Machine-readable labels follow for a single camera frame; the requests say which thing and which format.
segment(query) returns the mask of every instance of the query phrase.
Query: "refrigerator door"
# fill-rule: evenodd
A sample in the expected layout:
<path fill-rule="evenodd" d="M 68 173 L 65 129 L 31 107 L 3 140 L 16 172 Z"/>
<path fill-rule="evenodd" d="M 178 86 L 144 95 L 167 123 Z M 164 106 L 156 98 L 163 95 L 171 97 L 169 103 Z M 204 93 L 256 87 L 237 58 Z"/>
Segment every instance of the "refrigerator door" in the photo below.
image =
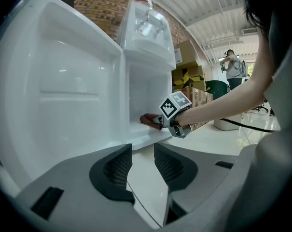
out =
<path fill-rule="evenodd" d="M 60 0 L 30 0 L 0 40 L 0 160 L 22 189 L 124 142 L 123 50 Z"/>

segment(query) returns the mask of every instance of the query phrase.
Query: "dark hair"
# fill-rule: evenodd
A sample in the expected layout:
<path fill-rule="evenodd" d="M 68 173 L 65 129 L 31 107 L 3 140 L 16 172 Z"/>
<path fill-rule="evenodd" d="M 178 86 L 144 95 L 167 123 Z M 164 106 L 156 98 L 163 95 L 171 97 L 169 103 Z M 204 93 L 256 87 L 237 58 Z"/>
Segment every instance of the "dark hair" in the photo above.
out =
<path fill-rule="evenodd" d="M 226 54 L 228 54 L 229 52 L 232 52 L 233 54 L 235 54 L 234 51 L 233 51 L 232 49 L 229 49 L 229 50 L 226 52 Z"/>
<path fill-rule="evenodd" d="M 259 27 L 268 38 L 271 15 L 277 0 L 244 0 L 245 14 L 251 25 Z"/>

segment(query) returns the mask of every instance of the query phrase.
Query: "white floor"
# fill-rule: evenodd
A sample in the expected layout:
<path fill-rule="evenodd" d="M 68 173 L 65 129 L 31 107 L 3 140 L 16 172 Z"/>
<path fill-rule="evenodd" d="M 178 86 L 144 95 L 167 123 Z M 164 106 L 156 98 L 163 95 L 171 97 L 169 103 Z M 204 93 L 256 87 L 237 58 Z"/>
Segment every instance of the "white floor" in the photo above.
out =
<path fill-rule="evenodd" d="M 277 119 L 264 111 L 249 111 L 244 114 L 241 122 L 259 128 L 279 130 Z M 171 137 L 163 143 L 196 151 L 238 155 L 244 146 L 259 142 L 266 134 L 247 128 L 222 131 L 215 128 L 211 121 L 193 131 L 185 139 Z M 20 191 L 2 166 L 0 187 L 12 197 Z M 153 145 L 134 151 L 127 189 L 133 190 L 136 199 L 134 208 L 139 215 L 153 229 L 162 226 L 168 189 L 154 164 Z"/>

